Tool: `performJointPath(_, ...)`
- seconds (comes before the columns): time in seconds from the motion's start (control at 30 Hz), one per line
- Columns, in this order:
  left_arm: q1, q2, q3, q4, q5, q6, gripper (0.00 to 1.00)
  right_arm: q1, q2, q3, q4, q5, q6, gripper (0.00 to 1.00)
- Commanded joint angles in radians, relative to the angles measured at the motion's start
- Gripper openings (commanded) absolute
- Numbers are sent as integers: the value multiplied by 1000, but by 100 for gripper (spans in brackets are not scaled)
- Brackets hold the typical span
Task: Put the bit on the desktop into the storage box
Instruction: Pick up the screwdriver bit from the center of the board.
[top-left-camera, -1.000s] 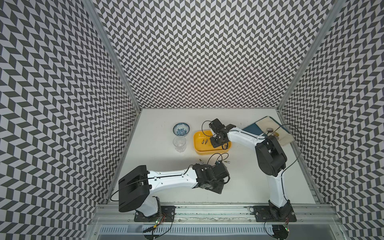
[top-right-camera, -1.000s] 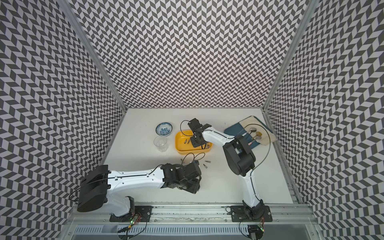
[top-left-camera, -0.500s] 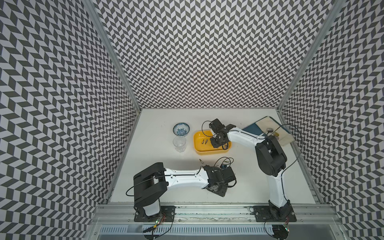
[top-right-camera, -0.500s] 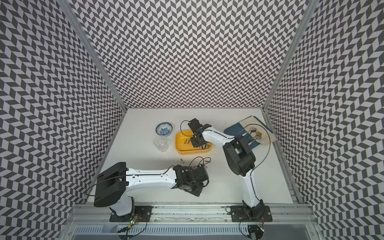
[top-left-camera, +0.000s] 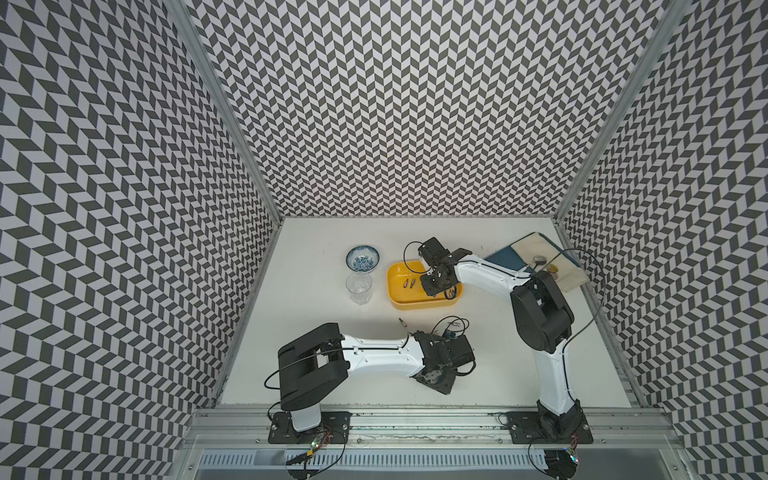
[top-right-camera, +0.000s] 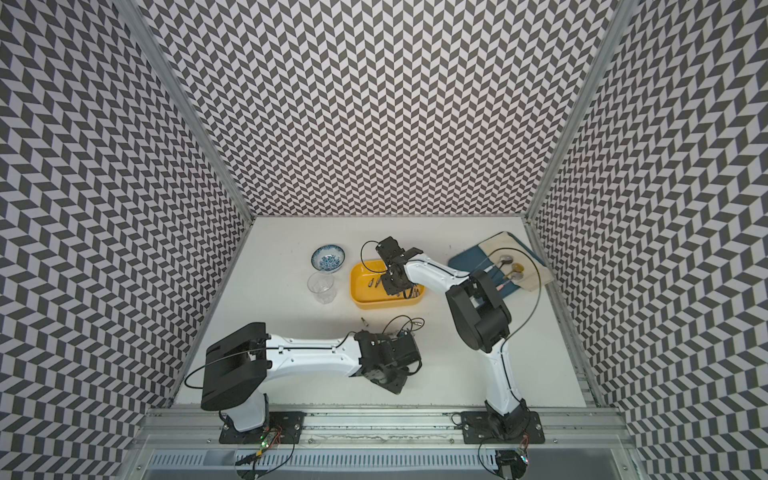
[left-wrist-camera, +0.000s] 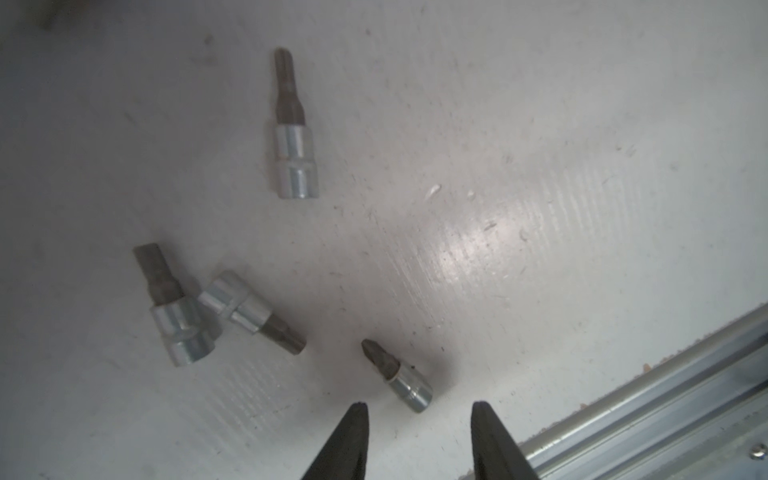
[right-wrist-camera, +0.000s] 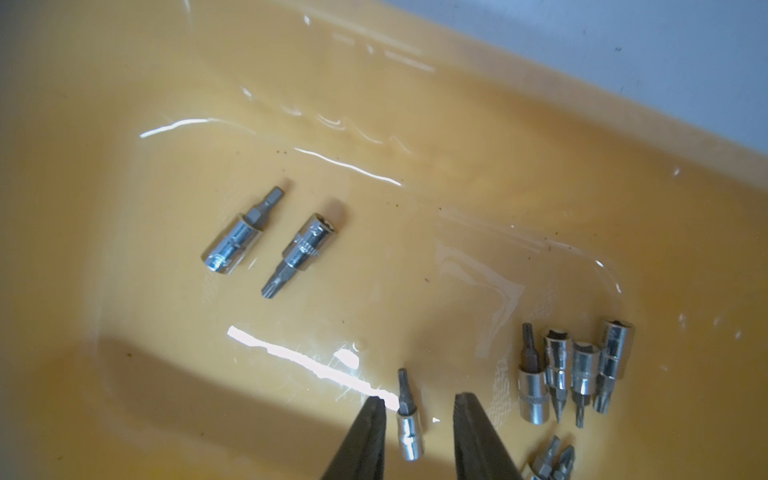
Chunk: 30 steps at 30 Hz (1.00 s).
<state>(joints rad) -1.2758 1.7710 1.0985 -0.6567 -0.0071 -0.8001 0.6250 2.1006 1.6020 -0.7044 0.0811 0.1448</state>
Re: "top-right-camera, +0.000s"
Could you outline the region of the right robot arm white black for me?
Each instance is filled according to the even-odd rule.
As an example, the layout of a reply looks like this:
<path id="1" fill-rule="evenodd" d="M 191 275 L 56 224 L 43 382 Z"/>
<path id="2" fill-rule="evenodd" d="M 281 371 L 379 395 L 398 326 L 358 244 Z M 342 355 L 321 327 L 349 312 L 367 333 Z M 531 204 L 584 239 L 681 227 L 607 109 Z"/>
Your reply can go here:
<path id="1" fill-rule="evenodd" d="M 418 248 L 402 248 L 389 236 L 375 243 L 384 262 L 380 272 L 390 294 L 422 285 L 445 296 L 455 329 L 466 346 L 483 354 L 485 405 L 488 424 L 497 439 L 513 440 L 524 435 L 532 412 L 517 388 L 511 362 L 511 313 L 485 270 L 453 269 Z"/>

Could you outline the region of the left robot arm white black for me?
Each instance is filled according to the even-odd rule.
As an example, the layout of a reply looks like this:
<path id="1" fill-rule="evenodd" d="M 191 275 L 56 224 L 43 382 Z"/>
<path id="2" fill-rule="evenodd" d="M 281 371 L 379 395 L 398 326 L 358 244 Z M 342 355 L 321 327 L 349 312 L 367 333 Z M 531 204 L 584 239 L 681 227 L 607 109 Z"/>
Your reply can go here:
<path id="1" fill-rule="evenodd" d="M 200 407 L 222 415 L 237 433 L 267 426 L 265 382 L 310 374 L 362 377 L 398 395 L 423 362 L 414 336 L 367 330 L 339 339 L 296 339 L 271 335 L 263 322 L 252 322 L 227 335 L 205 352 Z"/>

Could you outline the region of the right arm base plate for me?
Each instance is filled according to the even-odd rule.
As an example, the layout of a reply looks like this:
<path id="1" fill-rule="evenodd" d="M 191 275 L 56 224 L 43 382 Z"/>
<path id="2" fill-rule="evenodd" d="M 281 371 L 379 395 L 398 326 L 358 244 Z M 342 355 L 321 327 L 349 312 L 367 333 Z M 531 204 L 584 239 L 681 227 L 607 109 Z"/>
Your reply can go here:
<path id="1" fill-rule="evenodd" d="M 546 442 L 540 417 L 535 411 L 505 416 L 487 411 L 463 411 L 459 418 L 458 427 L 467 445 L 519 444 L 524 440 L 529 445 Z"/>

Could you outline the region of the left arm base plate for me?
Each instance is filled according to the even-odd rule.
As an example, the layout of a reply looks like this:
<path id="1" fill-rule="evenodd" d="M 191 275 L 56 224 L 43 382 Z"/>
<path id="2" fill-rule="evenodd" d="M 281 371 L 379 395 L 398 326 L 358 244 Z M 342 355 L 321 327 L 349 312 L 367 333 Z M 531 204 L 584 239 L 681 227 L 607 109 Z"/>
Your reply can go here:
<path id="1" fill-rule="evenodd" d="M 261 427 L 239 432 L 231 419 L 220 413 L 223 421 L 219 443 L 225 445 L 295 445 L 299 442 L 304 427 L 306 413 L 302 411 L 276 411 L 268 414 Z"/>

